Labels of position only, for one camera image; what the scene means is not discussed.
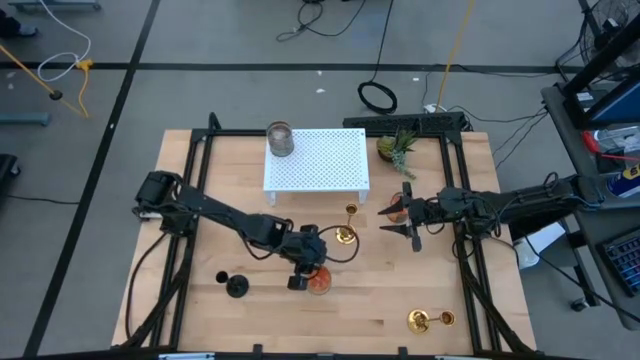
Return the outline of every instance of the wheel caster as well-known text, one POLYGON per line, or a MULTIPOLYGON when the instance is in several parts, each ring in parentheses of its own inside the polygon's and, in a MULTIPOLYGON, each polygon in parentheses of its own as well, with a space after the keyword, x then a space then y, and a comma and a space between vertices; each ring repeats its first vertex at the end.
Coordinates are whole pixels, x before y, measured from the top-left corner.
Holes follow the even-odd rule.
POLYGON ((575 300, 571 303, 571 310, 575 312, 580 312, 589 307, 587 300, 585 298, 575 300))
POLYGON ((20 166, 14 165, 13 168, 11 169, 11 176, 18 177, 20 173, 22 173, 22 169, 20 169, 20 166))

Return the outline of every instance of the keyboard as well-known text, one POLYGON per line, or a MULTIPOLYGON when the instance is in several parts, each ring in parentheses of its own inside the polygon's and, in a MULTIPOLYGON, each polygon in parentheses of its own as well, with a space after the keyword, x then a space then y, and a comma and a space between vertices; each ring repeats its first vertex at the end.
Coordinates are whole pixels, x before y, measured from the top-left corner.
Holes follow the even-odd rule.
POLYGON ((345 118, 344 128, 364 128, 368 131, 395 133, 401 130, 413 131, 418 135, 462 131, 466 125, 464 113, 454 111, 436 114, 389 115, 345 118))
POLYGON ((640 234, 601 244, 598 248, 620 285, 633 297, 640 292, 640 234))

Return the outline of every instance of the white cable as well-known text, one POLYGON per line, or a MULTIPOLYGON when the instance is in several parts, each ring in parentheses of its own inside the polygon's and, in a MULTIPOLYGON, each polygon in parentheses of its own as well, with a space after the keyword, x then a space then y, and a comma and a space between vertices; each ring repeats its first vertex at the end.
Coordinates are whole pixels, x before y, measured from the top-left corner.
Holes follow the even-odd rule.
POLYGON ((438 109, 440 109, 441 111, 447 112, 447 109, 445 109, 444 107, 440 106, 440 105, 436 105, 436 104, 429 104, 429 105, 424 105, 422 106, 422 108, 424 109, 424 112, 426 114, 433 114, 436 112, 436 106, 438 107, 438 109))
POLYGON ((44 7, 44 9, 47 11, 47 13, 49 13, 49 16, 51 16, 53 18, 53 20, 55 20, 58 24, 62 25, 64 28, 66 28, 67 30, 82 36, 83 38, 85 38, 87 40, 87 50, 84 52, 84 54, 82 54, 82 56, 78 56, 75 53, 72 52, 63 52, 63 53, 59 53, 59 54, 55 54, 52 57, 48 58, 47 60, 43 61, 39 66, 38 66, 38 77, 40 78, 40 80, 45 81, 45 82, 53 82, 56 80, 59 80, 60 78, 62 78, 63 76, 67 75, 69 73, 69 71, 71 71, 77 63, 79 63, 80 61, 84 60, 84 58, 87 57, 87 55, 89 54, 89 50, 91 50, 91 39, 89 39, 89 37, 83 33, 81 33, 80 31, 70 27, 69 25, 63 23, 62 21, 60 21, 60 19, 58 19, 55 15, 53 15, 53 13, 51 12, 51 10, 49 10, 49 7, 47 7, 47 5, 44 3, 44 0, 40 0, 40 4, 42 4, 42 7, 44 7), (42 74, 42 68, 49 62, 53 61, 54 59, 57 59, 61 56, 73 56, 73 58, 75 59, 75 61, 73 62, 73 64, 71 64, 71 66, 69 66, 69 68, 65 71, 63 71, 60 75, 55 76, 51 79, 45 79, 42 74))

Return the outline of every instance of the black cable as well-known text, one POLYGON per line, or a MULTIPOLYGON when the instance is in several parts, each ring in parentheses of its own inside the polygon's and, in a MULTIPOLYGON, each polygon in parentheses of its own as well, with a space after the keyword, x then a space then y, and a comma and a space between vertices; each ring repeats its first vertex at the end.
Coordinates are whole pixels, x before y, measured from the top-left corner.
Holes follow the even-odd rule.
POLYGON ((349 227, 347 227, 345 225, 332 225, 332 226, 328 226, 328 227, 318 231, 318 236, 322 235, 322 233, 324 233, 325 231, 328 231, 328 230, 331 230, 331 229, 345 229, 345 230, 351 232, 353 234, 353 236, 356 238, 356 249, 353 252, 353 255, 351 255, 347 259, 344 259, 344 260, 334 259, 334 258, 330 257, 329 255, 326 255, 327 260, 333 261, 333 262, 339 263, 339 264, 346 264, 346 263, 350 262, 351 260, 355 259, 356 256, 358 255, 358 251, 360 250, 360 237, 358 236, 358 233, 353 231, 353 230, 351 230, 349 227))
MULTIPOLYGON (((229 214, 223 214, 223 213, 218 213, 218 212, 210 212, 210 213, 190 212, 190 213, 193 214, 193 215, 198 215, 198 216, 202 216, 202 215, 217 215, 217 216, 220 216, 220 217, 223 217, 223 218, 227 219, 230 223, 233 224, 233 226, 235 228, 238 228, 237 223, 233 220, 233 217, 231 217, 229 214)), ((294 223, 293 223, 293 220, 285 219, 285 221, 287 222, 288 231, 293 230, 293 228, 295 226, 294 223)), ((249 255, 251 255, 252 258, 254 258, 254 259, 258 260, 258 261, 262 261, 262 260, 266 260, 266 259, 270 258, 273 254, 278 253, 287 244, 287 241, 282 241, 282 243, 280 243, 280 245, 278 245, 277 247, 271 249, 265 255, 258 256, 258 255, 256 255, 256 253, 253 252, 253 250, 251 250, 251 246, 249 246, 249 241, 247 240, 247 235, 242 230, 239 230, 239 229, 236 230, 236 233, 238 233, 238 236, 242 240, 242 244, 244 244, 244 247, 247 249, 247 252, 249 252, 249 255)))
POLYGON ((562 271, 562 269, 560 269, 558 266, 554 265, 552 262, 550 262, 549 260, 547 260, 546 258, 544 258, 542 255, 540 255, 539 252, 536 251, 536 249, 533 247, 533 245, 531 245, 531 242, 529 241, 529 237, 527 235, 524 235, 524 239, 527 241, 527 244, 529 244, 529 247, 531 247, 531 250, 533 251, 533 253, 538 256, 542 261, 544 261, 547 265, 551 266, 551 268, 553 268, 555 271, 559 272, 560 274, 562 274, 562 276, 564 276, 565 278, 567 278, 567 280, 571 281, 572 283, 574 283, 575 285, 577 285, 580 289, 582 289, 582 291, 589 293, 592 296, 597 297, 600 301, 602 301, 603 303, 609 305, 611 308, 613 308, 616 311, 619 311, 621 313, 623 313, 624 315, 628 316, 630 319, 640 323, 640 317, 630 313, 629 311, 615 305, 614 303, 612 303, 611 301, 605 299, 604 297, 602 297, 602 295, 598 294, 597 292, 584 287, 580 284, 580 282, 578 282, 577 280, 575 280, 573 277, 571 277, 569 274, 567 274, 566 272, 562 271))
POLYGON ((464 70, 466 72, 470 72, 470 73, 493 75, 493 76, 508 77, 508 78, 530 78, 531 79, 531 78, 538 78, 538 77, 549 76, 549 75, 554 75, 555 74, 555 72, 541 73, 541 74, 536 74, 536 75, 505 74, 505 73, 498 73, 498 72, 492 72, 492 71, 473 70, 473 69, 469 69, 468 67, 466 67, 466 66, 464 66, 462 64, 452 64, 451 67, 459 67, 462 70, 464 70))
POLYGON ((513 139, 513 138, 518 134, 518 132, 520 132, 520 130, 522 130, 525 126, 527 126, 527 124, 529 124, 529 121, 530 121, 530 120, 532 120, 532 119, 534 119, 535 117, 538 117, 538 116, 540 116, 540 117, 544 117, 544 116, 546 116, 546 115, 547 115, 547 113, 546 113, 546 112, 544 112, 544 113, 541 113, 541 114, 538 114, 538 115, 535 115, 535 116, 533 116, 533 117, 528 118, 528 119, 527 119, 527 121, 525 121, 524 123, 522 123, 522 125, 520 125, 520 126, 519 126, 519 127, 518 127, 518 128, 517 128, 517 129, 516 129, 512 134, 511 134, 511 136, 509 136, 509 137, 507 138, 507 140, 505 140, 504 142, 502 142, 502 144, 500 144, 500 146, 498 146, 498 148, 497 148, 497 149, 495 149, 495 150, 491 153, 491 155, 495 155, 496 153, 498 153, 498 151, 500 151, 500 149, 502 149, 505 145, 507 145, 507 143, 509 143, 509 141, 511 141, 511 139, 513 139))
POLYGON ((305 2, 304 4, 302 4, 300 9, 298 10, 297 20, 298 20, 298 25, 299 26, 293 31, 285 31, 285 32, 279 34, 278 36, 276 36, 276 41, 285 42, 285 41, 291 40, 294 37, 297 37, 297 36, 301 35, 303 32, 305 32, 307 30, 312 32, 312 33, 314 33, 314 34, 316 34, 316 35, 320 35, 320 36, 324 36, 324 37, 337 37, 337 36, 340 36, 351 27, 351 24, 353 24, 353 22, 356 20, 358 15, 360 15, 360 11, 362 11, 362 8, 364 7, 364 4, 366 2, 367 2, 367 0, 362 0, 362 3, 360 4, 360 7, 356 11, 356 13, 353 15, 351 20, 347 23, 347 26, 345 26, 342 30, 338 31, 335 34, 327 34, 327 33, 323 33, 323 32, 320 32, 318 30, 315 30, 315 29, 311 28, 311 25, 313 23, 315 23, 316 21, 318 21, 322 17, 322 14, 324 13, 324 6, 322 6, 322 3, 320 3, 320 2, 305 2), (304 22, 304 21, 302 21, 302 11, 304 10, 305 7, 307 7, 307 5, 315 5, 316 7, 319 7, 320 8, 320 13, 318 15, 314 16, 308 22, 304 22))
MULTIPOLYGON (((584 13, 584 15, 585 15, 585 20, 586 20, 586 17, 587 17, 588 15, 590 15, 590 14, 593 12, 593 10, 595 9, 595 7, 596 7, 596 6, 598 6, 598 4, 599 4, 599 3, 600 3, 600 0, 598 0, 598 1, 597 1, 597 2, 596 2, 596 3, 595 3, 591 8, 589 8, 589 9, 587 9, 587 10, 583 11, 583 13, 584 13)), ((591 29, 591 34, 592 34, 592 35, 593 35, 593 37, 594 37, 594 38, 593 38, 593 43, 592 43, 591 45, 587 44, 587 37, 585 36, 585 35, 586 35, 586 29, 587 29, 587 27, 585 26, 585 27, 584 27, 584 30, 583 30, 583 33, 582 33, 582 39, 580 39, 580 52, 578 53, 578 55, 580 55, 580 56, 582 57, 582 63, 583 63, 583 64, 588 64, 588 63, 591 61, 591 60, 586 56, 586 54, 587 54, 587 53, 588 53, 592 48, 594 48, 594 47, 595 47, 595 40, 596 40, 596 39, 595 39, 595 34, 594 34, 594 32, 593 32, 593 29, 591 29)))
POLYGON ((427 228, 427 232, 431 235, 438 235, 442 232, 442 230, 444 230, 444 222, 442 222, 442 224, 440 224, 440 227, 435 230, 435 231, 431 231, 431 229, 429 229, 429 225, 425 225, 425 227, 427 228))
POLYGON ((136 264, 135 268, 133 268, 133 272, 131 273, 131 279, 129 280, 129 290, 127 291, 127 304, 124 311, 124 332, 127 335, 127 340, 131 338, 131 328, 129 327, 129 323, 131 322, 131 298, 133 297, 133 284, 136 280, 136 275, 138 274, 138 270, 140 270, 140 266, 144 259, 146 259, 151 252, 160 245, 162 240, 167 236, 167 233, 162 233, 162 235, 156 240, 151 246, 147 249, 147 251, 142 254, 140 260, 136 264))
POLYGON ((518 146, 524 141, 524 139, 526 139, 527 135, 529 135, 529 133, 531 132, 531 130, 533 130, 533 128, 538 125, 542 120, 544 120, 546 115, 541 116, 540 119, 538 119, 536 122, 534 122, 530 127, 529 130, 527 130, 527 132, 524 133, 524 135, 522 136, 522 138, 520 140, 518 140, 518 142, 515 144, 515 146, 511 149, 511 151, 509 151, 509 153, 507 154, 507 156, 505 156, 502 160, 500 160, 500 162, 498 163, 498 165, 496 165, 496 169, 498 169, 500 167, 500 165, 502 165, 502 163, 504 163, 505 161, 507 161, 507 159, 511 156, 511 154, 513 154, 514 151, 516 151, 516 149, 518 148, 518 146))
POLYGON ((513 351, 514 353, 525 355, 533 354, 534 351, 525 343, 523 343, 522 340, 520 340, 518 335, 513 331, 513 329, 511 329, 507 321, 502 317, 500 311, 498 311, 498 309, 495 307, 491 297, 487 295, 485 290, 480 285, 480 282, 473 274, 469 262, 463 262, 460 270, 460 275, 462 277, 463 283, 471 289, 476 299, 480 302, 480 305, 487 313, 487 316, 495 323, 496 328, 503 336, 505 342, 507 343, 507 346, 509 346, 511 351, 513 351))
POLYGON ((520 258, 518 257, 518 250, 516 250, 516 247, 513 246, 512 243, 506 241, 506 240, 502 240, 493 236, 489 236, 489 239, 491 240, 495 240, 496 242, 499 242, 501 244, 503 244, 504 246, 508 246, 511 250, 513 250, 513 252, 516 254, 516 264, 518 265, 518 268, 520 268, 520 258))
POLYGON ((27 200, 27 201, 41 201, 41 202, 48 202, 48 203, 57 204, 57 205, 78 205, 78 204, 80 204, 79 201, 60 201, 60 200, 53 200, 53 199, 47 199, 47 198, 27 197, 27 196, 18 196, 18 195, 4 195, 4 196, 8 197, 8 198, 11 198, 11 199, 27 200))
POLYGON ((563 62, 562 64, 560 64, 560 66, 563 66, 564 64, 566 64, 566 63, 568 63, 569 61, 571 61, 571 60, 573 60, 573 59, 577 58, 578 56, 582 56, 582 55, 584 55, 587 51, 591 50, 591 48, 593 48, 593 45, 592 45, 592 46, 587 47, 587 48, 586 48, 586 49, 584 49, 584 50, 581 50, 579 53, 577 53, 577 54, 573 55, 572 57, 568 58, 565 62, 563 62))
POLYGON ((466 250, 466 247, 465 247, 466 256, 464 258, 462 258, 462 260, 467 261, 476 252, 476 242, 473 239, 460 238, 460 239, 453 240, 453 242, 451 243, 451 253, 453 254, 454 258, 460 259, 460 257, 458 257, 458 253, 456 252, 456 245, 459 242, 462 242, 462 246, 464 247, 464 241, 465 240, 471 240, 472 241, 471 251, 469 253, 467 253, 467 250, 466 250))
POLYGON ((422 93, 422 100, 420 101, 420 104, 422 104, 421 112, 424 111, 424 98, 427 97, 427 92, 429 92, 429 75, 431 75, 431 71, 424 75, 424 93, 422 93))
POLYGON ((469 117, 467 116, 467 114, 464 114, 464 121, 465 121, 465 124, 461 128, 462 131, 475 131, 473 129, 473 124, 471 124, 471 120, 469 120, 469 117))
POLYGON ((601 81, 611 79, 612 77, 616 77, 616 76, 624 74, 626 72, 629 72, 629 74, 627 74, 627 76, 630 76, 630 75, 634 74, 638 70, 638 68, 640 68, 640 64, 635 64, 635 65, 629 66, 627 68, 620 69, 618 71, 614 71, 614 72, 612 72, 611 74, 609 74, 607 76, 603 76, 603 77, 599 78, 598 80, 592 82, 591 84, 597 84, 597 83, 599 83, 601 81))
POLYGON ((562 76, 562 78, 565 81, 568 81, 569 78, 567 77, 567 75, 564 73, 564 71, 562 70, 562 66, 564 64, 566 64, 567 62, 564 62, 562 64, 560 64, 560 61, 562 61, 566 56, 568 56, 569 54, 571 54, 571 52, 573 52, 579 45, 580 42, 582 41, 585 31, 587 30, 587 13, 584 13, 584 17, 582 19, 582 24, 580 25, 580 32, 578 33, 578 39, 576 40, 576 42, 573 44, 573 46, 571 46, 569 48, 569 50, 565 51, 562 55, 560 55, 557 59, 556 59, 556 66, 558 68, 558 71, 560 72, 560 76, 562 76))
MULTIPOLYGON (((544 185, 548 185, 550 186, 551 189, 553 189, 555 186, 557 186, 558 184, 558 174, 555 172, 552 172, 550 174, 547 175, 547 177, 544 180, 544 185)), ((513 203, 513 200, 509 201, 507 204, 505 204, 505 206, 502 207, 502 209, 500 209, 500 211, 498 212, 498 218, 496 219, 497 221, 495 222, 494 226, 500 226, 501 221, 500 218, 502 217, 502 214, 504 213, 504 211, 511 206, 511 204, 513 203)), ((580 284, 580 282, 578 282, 577 280, 575 280, 573 277, 571 277, 569 274, 567 274, 566 272, 562 271, 562 269, 560 269, 558 266, 554 265, 553 263, 551 263, 549 260, 547 260, 545 257, 543 257, 542 255, 540 255, 540 253, 538 251, 536 251, 536 249, 533 247, 533 245, 531 244, 531 241, 529 241, 529 237, 528 235, 526 235, 526 232, 521 231, 517 228, 515 228, 515 230, 521 232, 524 235, 525 240, 527 241, 527 244, 529 245, 529 247, 531 248, 531 251, 533 251, 533 253, 538 256, 542 261, 544 261, 547 265, 551 266, 554 270, 558 271, 560 274, 562 274, 565 278, 567 278, 567 280, 571 281, 572 283, 574 283, 575 285, 577 285, 579 288, 581 288, 584 292, 589 293, 592 296, 597 297, 600 301, 602 301, 603 303, 609 305, 611 308, 621 312, 622 314, 628 316, 629 318, 631 318, 632 320, 640 323, 640 317, 630 313, 629 311, 622 309, 621 307, 613 304, 612 302, 610 302, 609 300, 605 299, 604 297, 602 297, 600 294, 596 293, 595 291, 592 291, 591 289, 588 289, 584 286, 582 286, 580 284)))
POLYGON ((382 32, 382 40, 380 41, 380 49, 378 50, 378 60, 376 61, 376 68, 375 71, 373 72, 373 76, 371 77, 371 80, 369 81, 365 81, 362 84, 360 84, 358 86, 358 96, 360 97, 360 101, 362 101, 362 103, 369 108, 370 110, 372 110, 373 112, 377 113, 377 114, 381 114, 381 115, 389 115, 389 114, 393 114, 396 109, 398 109, 398 98, 396 97, 396 94, 393 93, 393 91, 391 91, 391 89, 389 89, 388 87, 374 82, 373 80, 375 80, 376 76, 378 75, 378 68, 380 67, 380 58, 382 57, 382 49, 384 48, 384 40, 387 37, 387 27, 389 25, 389 17, 391 16, 391 9, 393 8, 393 1, 391 0, 389 2, 389 10, 387 11, 387 18, 384 22, 384 31, 382 32), (376 106, 374 104, 372 104, 369 100, 367 100, 364 97, 364 94, 362 93, 362 91, 364 90, 365 87, 374 87, 380 91, 382 91, 385 95, 387 95, 389 97, 389 99, 391 99, 391 106, 389 107, 379 107, 376 106))
POLYGON ((540 115, 542 113, 542 111, 544 110, 544 107, 540 108, 535 114, 533 115, 527 115, 527 116, 521 116, 521 117, 517 117, 515 119, 508 119, 508 120, 491 120, 491 119, 482 119, 479 118, 477 116, 475 116, 471 111, 465 109, 464 107, 460 106, 460 105, 454 105, 452 107, 449 108, 448 111, 451 111, 453 109, 460 109, 462 111, 464 111, 465 113, 469 114, 469 116, 471 116, 472 118, 480 121, 480 122, 489 122, 489 123, 512 123, 512 122, 516 122, 516 121, 520 121, 520 120, 525 120, 525 119, 531 119, 534 118, 538 115, 540 115))

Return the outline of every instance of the yellow cable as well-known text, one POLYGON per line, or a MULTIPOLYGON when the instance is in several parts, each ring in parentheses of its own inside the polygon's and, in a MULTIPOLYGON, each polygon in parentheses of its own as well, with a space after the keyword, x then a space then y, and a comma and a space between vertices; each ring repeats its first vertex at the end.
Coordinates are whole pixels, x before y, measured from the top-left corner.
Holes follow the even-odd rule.
POLYGON ((87 112, 87 109, 84 107, 82 98, 84 97, 85 90, 87 90, 87 85, 89 85, 89 67, 91 66, 93 66, 93 61, 91 59, 83 60, 76 64, 76 67, 78 69, 82 69, 84 72, 84 84, 82 84, 82 89, 80 89, 80 93, 78 93, 78 104, 80 104, 85 118, 89 117, 89 112, 87 112))
POLYGON ((449 68, 451 67, 451 63, 453 63, 453 57, 456 55, 456 51, 460 46, 460 42, 462 40, 462 34, 464 34, 464 29, 467 27, 467 23, 469 22, 469 17, 471 16, 471 10, 473 10, 473 5, 475 4, 475 2, 476 2, 475 0, 469 0, 467 13, 464 15, 462 26, 458 31, 458 35, 456 35, 456 41, 453 44, 453 49, 451 50, 451 53, 449 54, 449 59, 447 60, 447 67, 444 69, 444 77, 442 78, 442 83, 440 84, 440 91, 438 92, 438 102, 436 103, 436 112, 440 110, 440 102, 442 101, 442 94, 444 93, 444 84, 447 83, 449 68))
MULTIPOLYGON (((55 90, 53 90, 49 85, 47 85, 44 81, 40 80, 31 70, 29 70, 26 66, 24 66, 24 64, 22 62, 20 62, 20 60, 18 60, 18 58, 16 58, 15 56, 13 56, 12 53, 9 52, 9 50, 7 50, 4 46, 0 45, 0 51, 2 51, 5 55, 7 55, 7 57, 9 59, 11 59, 11 61, 13 61, 14 63, 16 63, 22 70, 24 70, 27 74, 29 74, 29 76, 31 76, 31 78, 33 78, 33 80, 35 80, 38 84, 40 84, 40 86, 42 86, 43 88, 45 88, 47 90, 47 92, 49 92, 49 94, 54 94, 55 90)), ((83 116, 83 117, 89 117, 89 114, 87 113, 87 111, 84 109, 84 105, 81 104, 84 113, 80 110, 78 110, 75 106, 69 104, 66 100, 64 99, 60 99, 60 102, 65 105, 66 107, 69 108, 69 110, 75 112, 76 114, 83 116)))

